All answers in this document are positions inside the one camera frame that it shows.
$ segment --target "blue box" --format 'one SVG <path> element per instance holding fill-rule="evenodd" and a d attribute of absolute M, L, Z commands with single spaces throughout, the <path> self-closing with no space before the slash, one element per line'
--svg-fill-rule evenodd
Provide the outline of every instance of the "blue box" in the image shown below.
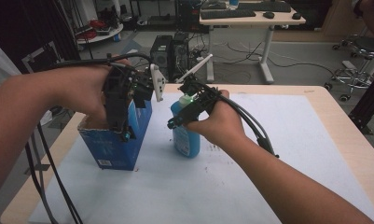
<path fill-rule="evenodd" d="M 88 116 L 79 123 L 78 131 L 100 168 L 133 170 L 151 114 L 150 101 L 145 101 L 145 108 L 136 108 L 134 102 L 130 103 L 129 125 L 136 138 L 128 142 L 121 142 L 119 135 L 108 129 L 91 128 Z"/>

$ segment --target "black stand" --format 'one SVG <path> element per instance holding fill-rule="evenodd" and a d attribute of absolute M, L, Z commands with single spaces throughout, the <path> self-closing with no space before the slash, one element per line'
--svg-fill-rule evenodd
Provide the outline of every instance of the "black stand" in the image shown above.
<path fill-rule="evenodd" d="M 357 126 L 357 128 L 363 133 L 372 134 L 368 129 L 367 124 L 374 115 L 374 80 L 370 87 L 367 89 L 361 100 L 350 112 L 349 118 Z"/>

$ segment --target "bottle cap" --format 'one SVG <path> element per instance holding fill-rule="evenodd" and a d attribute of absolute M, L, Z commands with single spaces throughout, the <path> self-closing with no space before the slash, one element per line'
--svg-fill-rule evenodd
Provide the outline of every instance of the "bottle cap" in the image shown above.
<path fill-rule="evenodd" d="M 187 106 L 187 105 L 189 105 L 190 103 L 193 102 L 193 97 L 188 96 L 188 95 L 183 95 L 183 96 L 180 97 L 178 102 L 180 103 L 180 105 L 182 107 L 184 107 L 184 106 Z"/>

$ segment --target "table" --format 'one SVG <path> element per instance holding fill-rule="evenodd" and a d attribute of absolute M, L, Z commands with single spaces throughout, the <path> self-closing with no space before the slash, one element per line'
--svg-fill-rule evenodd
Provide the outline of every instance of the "table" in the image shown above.
<path fill-rule="evenodd" d="M 305 96 L 325 126 L 341 156 L 374 205 L 374 148 L 355 128 L 327 90 L 322 87 L 304 86 L 216 86 L 230 92 Z M 166 92 L 175 92 L 177 87 L 178 85 L 169 84 L 166 86 Z M 57 166 L 75 142 L 78 136 L 76 126 L 82 118 L 82 114 L 76 114 L 52 146 L 52 157 Z M 42 162 L 48 163 L 47 158 L 44 158 Z M 51 169 L 45 172 L 46 183 L 49 182 L 52 175 Z M 2 215 L 1 222 L 26 223 L 38 202 L 39 196 L 35 191 L 33 181 L 29 179 Z"/>
<path fill-rule="evenodd" d="M 94 38 L 88 40 L 88 42 L 84 39 L 78 39 L 76 42 L 77 42 L 78 45 L 84 45 L 84 44 L 89 44 L 89 43 L 102 41 L 102 40 L 105 40 L 105 39 L 111 38 L 111 37 L 113 37 L 115 42 L 118 42 L 118 41 L 120 41 L 120 38 L 121 38 L 120 32 L 122 30 L 123 30 L 123 24 L 121 23 L 121 24 L 118 25 L 118 28 L 111 30 L 109 32 L 109 35 L 97 35 Z"/>
<path fill-rule="evenodd" d="M 268 84 L 271 84 L 274 82 L 274 79 L 270 73 L 270 70 L 267 65 L 267 59 L 270 51 L 270 42 L 273 37 L 274 32 L 274 26 L 275 25 L 299 25 L 301 23 L 305 23 L 306 20 L 304 18 L 301 18 L 300 20 L 293 20 L 292 15 L 296 11 L 294 9 L 291 9 L 291 12 L 275 12 L 273 19 L 267 19 L 263 17 L 262 11 L 256 11 L 255 17 L 245 17 L 245 18 L 228 18 L 228 19 L 216 19 L 216 20 L 202 20 L 200 18 L 200 24 L 203 25 L 209 25 L 209 53 L 212 53 L 213 51 L 213 37 L 215 35 L 215 25 L 229 25 L 229 26 L 245 26 L 245 25 L 251 25 L 251 26 L 269 26 L 269 28 L 266 31 L 265 35 L 265 48 L 263 51 L 262 57 L 259 57 L 259 65 L 262 69 L 262 72 L 264 74 L 265 80 Z M 225 30 L 223 33 L 226 35 L 231 36 L 230 39 L 235 39 L 240 35 L 246 34 L 246 29 L 237 30 L 237 29 L 220 29 Z M 207 67 L 207 81 L 209 83 L 212 83 L 214 81 L 214 68 L 213 68 L 213 59 L 210 59 L 210 61 L 206 65 Z"/>

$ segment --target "blue plastic bottle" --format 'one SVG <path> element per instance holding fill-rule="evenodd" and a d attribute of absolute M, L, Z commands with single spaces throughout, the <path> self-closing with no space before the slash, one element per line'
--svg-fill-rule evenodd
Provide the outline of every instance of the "blue plastic bottle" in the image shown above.
<path fill-rule="evenodd" d="M 239 0 L 229 0 L 229 4 L 233 7 L 236 7 L 239 5 Z"/>
<path fill-rule="evenodd" d="M 193 101 L 190 96 L 181 96 L 180 100 L 172 104 L 170 109 L 176 116 L 186 105 Z M 201 136 L 188 131 L 184 126 L 173 129 L 174 148 L 188 158 L 194 158 L 201 150 Z"/>

